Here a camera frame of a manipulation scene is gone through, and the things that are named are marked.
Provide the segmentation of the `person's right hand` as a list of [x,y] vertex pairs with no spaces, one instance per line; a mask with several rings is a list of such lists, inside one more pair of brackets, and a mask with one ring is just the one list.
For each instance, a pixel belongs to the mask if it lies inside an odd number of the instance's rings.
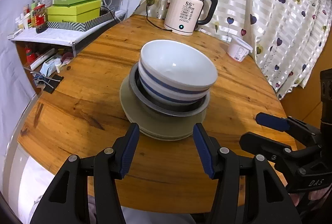
[[295,207],[300,212],[311,211],[319,208],[327,200],[331,193],[331,185],[321,190],[312,191],[305,194],[289,194]]

